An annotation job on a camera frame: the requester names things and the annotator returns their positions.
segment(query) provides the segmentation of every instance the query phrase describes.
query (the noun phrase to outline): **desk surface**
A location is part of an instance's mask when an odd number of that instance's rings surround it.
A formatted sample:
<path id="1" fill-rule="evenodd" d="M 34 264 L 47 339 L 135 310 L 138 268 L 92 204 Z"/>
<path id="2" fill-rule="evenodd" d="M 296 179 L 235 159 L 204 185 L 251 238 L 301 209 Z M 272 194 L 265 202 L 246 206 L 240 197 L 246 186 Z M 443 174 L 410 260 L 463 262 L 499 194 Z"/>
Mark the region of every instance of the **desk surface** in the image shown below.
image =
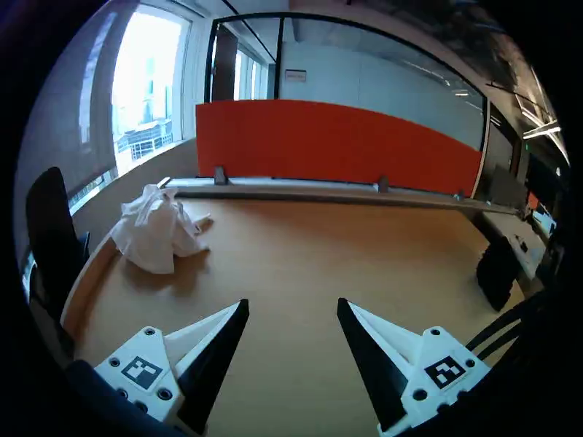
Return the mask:
<path id="1" fill-rule="evenodd" d="M 203 234 L 211 250 L 177 259 L 174 275 L 114 256 L 85 310 L 77 356 L 97 365 L 143 326 L 168 333 L 248 298 L 249 321 L 209 437 L 376 434 L 336 318 L 338 297 L 419 334 L 441 325 L 462 343 L 498 316 L 475 280 L 488 242 L 458 211 L 183 203 L 193 218 L 214 218 Z M 504 310 L 520 300 L 514 285 Z"/>

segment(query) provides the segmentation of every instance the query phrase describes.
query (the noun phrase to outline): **skyscraper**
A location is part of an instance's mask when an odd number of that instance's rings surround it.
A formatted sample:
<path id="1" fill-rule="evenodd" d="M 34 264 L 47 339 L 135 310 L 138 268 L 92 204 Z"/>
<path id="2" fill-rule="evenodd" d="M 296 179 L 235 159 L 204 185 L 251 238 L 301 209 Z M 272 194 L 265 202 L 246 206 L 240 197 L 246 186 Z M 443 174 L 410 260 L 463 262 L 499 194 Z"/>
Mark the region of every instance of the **skyscraper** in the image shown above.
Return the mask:
<path id="1" fill-rule="evenodd" d="M 164 117 L 166 119 L 172 117 L 172 101 L 170 92 L 170 87 L 166 85 L 164 87 Z"/>
<path id="2" fill-rule="evenodd" d="M 154 120 L 154 58 L 146 59 L 146 78 L 144 84 L 144 99 L 142 123 Z"/>

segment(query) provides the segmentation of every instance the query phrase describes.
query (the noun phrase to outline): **orange privacy screen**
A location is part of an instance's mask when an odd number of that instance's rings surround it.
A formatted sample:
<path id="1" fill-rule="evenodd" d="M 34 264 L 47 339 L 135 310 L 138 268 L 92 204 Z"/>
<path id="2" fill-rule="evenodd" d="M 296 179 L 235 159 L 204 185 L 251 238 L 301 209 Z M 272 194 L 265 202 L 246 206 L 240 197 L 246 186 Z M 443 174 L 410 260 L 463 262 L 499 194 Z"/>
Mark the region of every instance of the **orange privacy screen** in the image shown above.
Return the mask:
<path id="1" fill-rule="evenodd" d="M 317 179 L 469 196 L 480 152 L 406 120 L 307 101 L 220 101 L 196 107 L 200 176 Z"/>

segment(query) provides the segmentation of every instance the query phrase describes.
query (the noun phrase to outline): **white cloth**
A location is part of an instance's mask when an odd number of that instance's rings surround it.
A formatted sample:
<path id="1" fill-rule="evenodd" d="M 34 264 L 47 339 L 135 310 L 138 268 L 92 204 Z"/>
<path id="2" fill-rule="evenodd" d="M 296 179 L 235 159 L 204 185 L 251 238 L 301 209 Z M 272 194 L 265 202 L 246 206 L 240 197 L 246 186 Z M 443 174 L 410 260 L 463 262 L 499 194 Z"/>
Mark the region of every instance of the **white cloth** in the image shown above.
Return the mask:
<path id="1" fill-rule="evenodd" d="M 174 273 L 174 255 L 188 256 L 208 247 L 197 239 L 210 214 L 192 221 L 175 189 L 146 185 L 142 195 L 122 204 L 122 218 L 111 238 L 127 259 L 147 272 Z"/>

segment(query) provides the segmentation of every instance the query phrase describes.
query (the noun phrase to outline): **office chair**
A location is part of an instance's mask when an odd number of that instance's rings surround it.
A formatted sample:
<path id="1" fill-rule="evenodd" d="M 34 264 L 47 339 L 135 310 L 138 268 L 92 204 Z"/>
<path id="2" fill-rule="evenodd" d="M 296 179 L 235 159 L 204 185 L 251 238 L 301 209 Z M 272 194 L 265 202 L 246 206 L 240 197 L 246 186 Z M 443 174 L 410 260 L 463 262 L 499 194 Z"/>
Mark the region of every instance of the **office chair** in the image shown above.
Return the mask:
<path id="1" fill-rule="evenodd" d="M 34 182 L 26 196 L 26 223 L 38 266 L 47 312 L 59 320 L 77 275 L 89 258 L 89 232 L 77 238 L 69 213 L 63 175 L 51 167 Z"/>

